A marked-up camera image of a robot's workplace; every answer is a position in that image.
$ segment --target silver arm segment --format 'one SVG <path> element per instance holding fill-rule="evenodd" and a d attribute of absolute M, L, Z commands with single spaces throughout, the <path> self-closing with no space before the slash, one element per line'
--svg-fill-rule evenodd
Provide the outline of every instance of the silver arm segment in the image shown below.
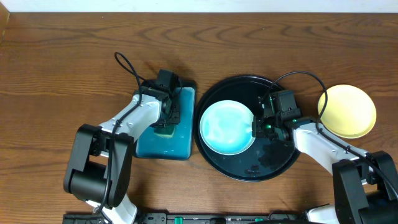
<path fill-rule="evenodd" d="M 344 144 L 349 145 L 344 142 L 328 130 L 326 130 L 322 124 L 319 124 L 319 128 L 323 129 L 323 132 L 334 140 Z M 346 153 L 346 151 L 336 144 L 333 144 L 321 134 L 315 127 L 315 123 L 304 124 L 293 131 L 294 135 L 294 146 L 300 152 L 304 152 L 307 155 L 314 158 L 323 168 L 329 171 L 333 175 L 331 165 L 339 162 L 342 159 L 355 160 L 358 157 L 352 155 L 351 153 Z M 367 151 L 363 149 L 358 149 L 357 147 L 351 146 L 351 149 L 366 156 Z"/>
<path fill-rule="evenodd" d="M 136 105 L 138 99 L 139 95 L 134 95 L 132 97 L 132 101 L 122 111 L 120 111 L 120 113 L 109 121 L 100 124 L 100 126 L 102 126 L 102 130 L 111 133 L 115 125 L 115 121 Z M 137 141 L 145 129 L 159 119 L 161 104 L 162 103 L 159 100 L 156 100 L 153 96 L 142 95 L 141 105 L 122 121 L 116 134 L 127 133 L 129 136 L 134 138 L 134 141 Z M 108 153 L 103 151 L 101 156 L 108 157 Z M 99 203 L 91 200 L 86 201 L 86 203 L 94 208 L 99 205 Z M 113 223 L 132 224 L 137 215 L 137 207 L 130 202 L 129 197 L 126 194 L 124 195 L 122 202 L 117 207 L 112 209 L 103 208 L 103 213 Z"/>

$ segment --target brown tabletop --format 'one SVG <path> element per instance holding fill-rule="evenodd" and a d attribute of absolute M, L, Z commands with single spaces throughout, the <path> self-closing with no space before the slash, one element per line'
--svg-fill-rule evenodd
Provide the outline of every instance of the brown tabletop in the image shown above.
<path fill-rule="evenodd" d="M 242 73 L 276 79 L 308 70 L 327 87 L 357 86 L 373 99 L 377 121 L 348 142 L 398 161 L 395 14 L 12 13 L 0 45 L 1 223 L 60 223 L 66 212 L 91 211 L 63 191 L 63 176 L 78 127 L 112 118 L 137 88 L 115 51 L 143 77 L 166 68 L 194 79 L 198 99 Z M 305 115 L 317 115 L 316 80 L 297 75 L 280 84 L 295 91 Z M 305 154 L 275 179 L 240 182 L 194 145 L 187 161 L 133 159 L 128 195 L 144 211 L 299 212 L 333 203 L 333 184 Z"/>

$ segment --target light blue plate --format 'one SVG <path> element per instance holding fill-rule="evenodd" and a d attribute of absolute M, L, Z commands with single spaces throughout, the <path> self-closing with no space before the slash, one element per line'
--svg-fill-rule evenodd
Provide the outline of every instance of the light blue plate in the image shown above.
<path fill-rule="evenodd" d="M 243 104 L 223 100 L 209 106 L 200 119 L 200 135 L 206 145 L 222 155 L 244 152 L 254 142 L 253 113 Z"/>

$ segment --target white background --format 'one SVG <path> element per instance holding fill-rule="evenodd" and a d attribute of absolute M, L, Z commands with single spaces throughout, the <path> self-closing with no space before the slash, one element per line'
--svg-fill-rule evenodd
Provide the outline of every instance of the white background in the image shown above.
<path fill-rule="evenodd" d="M 10 12 L 398 12 L 398 0 L 0 0 Z"/>

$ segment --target black tray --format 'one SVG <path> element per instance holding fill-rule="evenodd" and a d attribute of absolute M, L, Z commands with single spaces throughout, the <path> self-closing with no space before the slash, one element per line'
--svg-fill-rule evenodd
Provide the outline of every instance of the black tray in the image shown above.
<path fill-rule="evenodd" d="M 227 78 L 211 87 L 200 99 L 193 117 L 193 136 L 206 161 L 222 174 L 237 180 L 262 181 L 278 176 L 288 169 L 300 152 L 292 142 L 270 141 L 256 138 L 246 151 L 225 156 L 212 151 L 200 136 L 199 123 L 205 110 L 221 100 L 234 100 L 246 105 L 254 115 L 261 115 L 258 97 L 268 90 L 272 81 L 255 75 Z M 283 90 L 274 85 L 272 91 Z"/>

